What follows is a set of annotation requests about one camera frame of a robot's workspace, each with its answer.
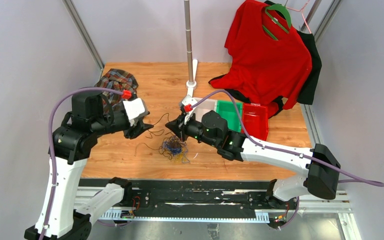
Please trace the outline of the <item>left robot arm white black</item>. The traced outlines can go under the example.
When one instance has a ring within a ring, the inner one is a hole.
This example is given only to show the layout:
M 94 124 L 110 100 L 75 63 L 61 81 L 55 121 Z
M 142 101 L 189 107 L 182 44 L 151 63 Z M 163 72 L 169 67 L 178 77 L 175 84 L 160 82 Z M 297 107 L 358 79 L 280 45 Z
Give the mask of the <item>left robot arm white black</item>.
M 61 125 L 53 128 L 56 110 L 51 111 L 48 123 L 49 179 L 40 216 L 35 225 L 24 232 L 26 240 L 85 240 L 93 225 L 111 207 L 128 207 L 133 217 L 139 207 L 132 183 L 114 177 L 103 190 L 80 207 L 75 199 L 81 175 L 98 138 L 123 132 L 126 139 L 135 139 L 152 128 L 143 119 L 149 114 L 145 102 L 128 90 L 116 91 L 121 97 L 119 110 L 109 105 L 105 88 L 85 87 L 70 94 L 71 111 Z

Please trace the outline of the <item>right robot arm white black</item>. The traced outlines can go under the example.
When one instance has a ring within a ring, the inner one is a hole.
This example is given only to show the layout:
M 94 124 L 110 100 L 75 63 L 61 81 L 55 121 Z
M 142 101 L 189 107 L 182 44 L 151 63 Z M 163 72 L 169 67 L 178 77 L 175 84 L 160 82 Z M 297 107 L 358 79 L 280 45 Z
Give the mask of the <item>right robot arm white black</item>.
M 325 145 L 294 148 L 246 136 L 230 130 L 227 120 L 213 110 L 201 120 L 181 114 L 165 126 L 183 142 L 194 138 L 214 147 L 218 155 L 229 161 L 259 162 L 293 171 L 292 177 L 270 182 L 265 200 L 271 208 L 277 209 L 292 198 L 308 194 L 324 200 L 336 197 L 339 172 L 329 166 L 341 166 Z

